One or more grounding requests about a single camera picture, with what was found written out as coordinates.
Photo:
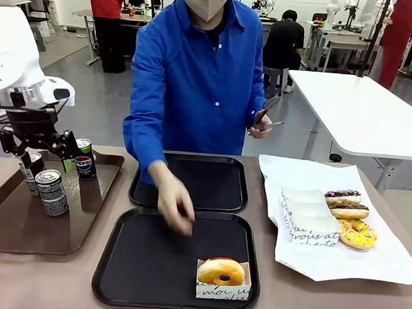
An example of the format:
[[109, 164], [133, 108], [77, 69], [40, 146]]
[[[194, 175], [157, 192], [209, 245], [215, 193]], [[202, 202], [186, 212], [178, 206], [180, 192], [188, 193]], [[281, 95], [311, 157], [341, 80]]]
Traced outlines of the person's right hand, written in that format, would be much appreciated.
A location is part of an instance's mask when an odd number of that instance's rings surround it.
[[148, 172], [158, 191], [159, 213], [174, 231], [191, 236], [195, 213], [186, 187], [163, 161], [151, 163]]

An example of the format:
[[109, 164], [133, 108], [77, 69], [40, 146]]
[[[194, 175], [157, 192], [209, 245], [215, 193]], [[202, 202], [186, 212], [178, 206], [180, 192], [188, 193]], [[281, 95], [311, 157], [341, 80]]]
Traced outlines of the person's left hand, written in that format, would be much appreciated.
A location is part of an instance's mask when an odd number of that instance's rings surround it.
[[248, 129], [247, 133], [252, 138], [266, 138], [272, 132], [272, 121], [266, 112], [259, 111], [256, 113], [253, 125]]

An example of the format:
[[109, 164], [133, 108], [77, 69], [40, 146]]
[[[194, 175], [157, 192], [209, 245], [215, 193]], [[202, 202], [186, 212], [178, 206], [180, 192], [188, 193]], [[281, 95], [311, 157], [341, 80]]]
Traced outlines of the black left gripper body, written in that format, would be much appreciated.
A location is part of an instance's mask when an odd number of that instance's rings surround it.
[[58, 132], [54, 124], [57, 112], [51, 109], [8, 109], [7, 124], [3, 135], [16, 137], [29, 147], [52, 147], [56, 143]]

